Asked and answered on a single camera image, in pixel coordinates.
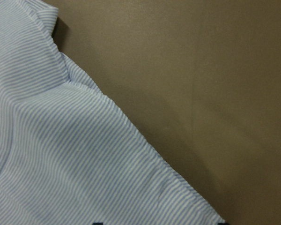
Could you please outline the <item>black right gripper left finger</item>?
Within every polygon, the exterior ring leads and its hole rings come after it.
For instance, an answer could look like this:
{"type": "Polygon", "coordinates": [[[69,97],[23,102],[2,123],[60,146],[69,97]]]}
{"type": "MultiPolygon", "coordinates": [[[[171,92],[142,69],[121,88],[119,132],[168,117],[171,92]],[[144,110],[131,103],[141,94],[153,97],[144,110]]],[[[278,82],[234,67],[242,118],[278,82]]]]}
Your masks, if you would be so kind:
{"type": "Polygon", "coordinates": [[[93,222],[92,225],[103,225],[103,222],[101,222],[101,221],[93,222]]]}

